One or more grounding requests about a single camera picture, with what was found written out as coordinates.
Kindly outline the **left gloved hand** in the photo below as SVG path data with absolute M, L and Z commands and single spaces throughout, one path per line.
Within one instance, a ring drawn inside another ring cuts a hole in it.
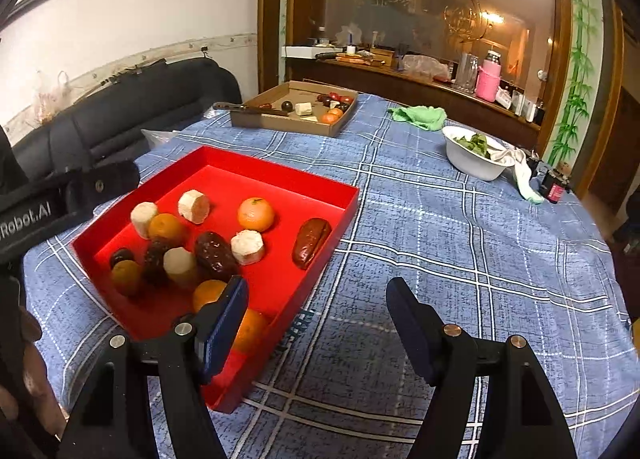
M 14 424 L 31 410 L 43 430 L 59 441 L 66 419 L 35 346 L 41 338 L 40 324 L 22 305 L 1 312 L 1 413 Z

